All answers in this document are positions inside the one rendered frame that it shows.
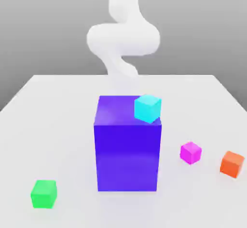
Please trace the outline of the small magenta cube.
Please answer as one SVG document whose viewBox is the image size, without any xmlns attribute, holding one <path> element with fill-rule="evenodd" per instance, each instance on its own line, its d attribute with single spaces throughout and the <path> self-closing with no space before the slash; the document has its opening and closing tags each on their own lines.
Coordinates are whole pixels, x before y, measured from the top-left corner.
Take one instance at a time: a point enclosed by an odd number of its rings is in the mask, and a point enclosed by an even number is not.
<svg viewBox="0 0 247 228">
<path fill-rule="evenodd" d="M 201 158 L 202 148 L 193 142 L 188 142 L 180 148 L 180 158 L 189 165 L 198 162 Z"/>
</svg>

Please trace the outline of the large purple box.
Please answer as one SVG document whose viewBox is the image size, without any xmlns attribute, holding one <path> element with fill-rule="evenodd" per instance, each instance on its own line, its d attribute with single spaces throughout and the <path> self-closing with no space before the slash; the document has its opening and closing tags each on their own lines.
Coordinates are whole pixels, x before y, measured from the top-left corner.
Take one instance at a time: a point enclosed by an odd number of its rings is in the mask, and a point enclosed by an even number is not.
<svg viewBox="0 0 247 228">
<path fill-rule="evenodd" d="M 137 96 L 101 95 L 94 138 L 98 191 L 156 191 L 162 123 L 136 119 Z"/>
</svg>

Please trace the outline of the small orange cube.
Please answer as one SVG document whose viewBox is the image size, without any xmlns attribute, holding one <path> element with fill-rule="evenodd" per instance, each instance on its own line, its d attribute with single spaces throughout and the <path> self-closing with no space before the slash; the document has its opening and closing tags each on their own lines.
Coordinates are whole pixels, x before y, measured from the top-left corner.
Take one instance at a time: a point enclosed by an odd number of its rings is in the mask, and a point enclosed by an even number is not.
<svg viewBox="0 0 247 228">
<path fill-rule="evenodd" d="M 242 168 L 245 157 L 227 151 L 222 158 L 220 172 L 230 177 L 237 178 Z"/>
</svg>

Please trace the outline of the small green cube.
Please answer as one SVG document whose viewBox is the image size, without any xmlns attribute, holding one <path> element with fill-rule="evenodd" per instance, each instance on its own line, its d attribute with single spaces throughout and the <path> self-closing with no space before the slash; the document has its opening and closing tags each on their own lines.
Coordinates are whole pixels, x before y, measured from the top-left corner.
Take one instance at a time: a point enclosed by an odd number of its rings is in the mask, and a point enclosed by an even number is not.
<svg viewBox="0 0 247 228">
<path fill-rule="evenodd" d="M 33 208 L 52 209 L 57 198 L 57 186 L 54 180 L 37 180 L 32 191 Z"/>
</svg>

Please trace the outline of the small cyan cube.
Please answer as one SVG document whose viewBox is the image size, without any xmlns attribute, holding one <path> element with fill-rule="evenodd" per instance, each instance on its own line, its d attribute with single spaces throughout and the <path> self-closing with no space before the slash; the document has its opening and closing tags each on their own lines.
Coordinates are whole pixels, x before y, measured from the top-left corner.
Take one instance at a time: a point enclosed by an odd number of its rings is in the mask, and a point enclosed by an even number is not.
<svg viewBox="0 0 247 228">
<path fill-rule="evenodd" d="M 161 115 L 162 100 L 145 94 L 134 101 L 134 117 L 147 123 L 153 123 Z"/>
</svg>

